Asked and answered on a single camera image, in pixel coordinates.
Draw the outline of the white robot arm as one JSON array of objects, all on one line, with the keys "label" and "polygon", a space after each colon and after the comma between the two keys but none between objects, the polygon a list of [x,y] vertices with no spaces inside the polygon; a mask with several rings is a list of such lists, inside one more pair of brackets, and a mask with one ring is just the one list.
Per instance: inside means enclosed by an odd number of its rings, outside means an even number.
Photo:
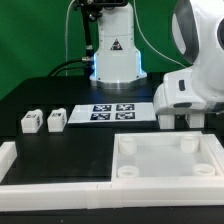
[{"label": "white robot arm", "polygon": [[[146,78],[134,45],[131,5],[98,19],[99,48],[91,83],[127,88]],[[224,0],[179,0],[172,15],[175,44],[190,67],[164,75],[154,95],[158,115],[224,111]]]}]

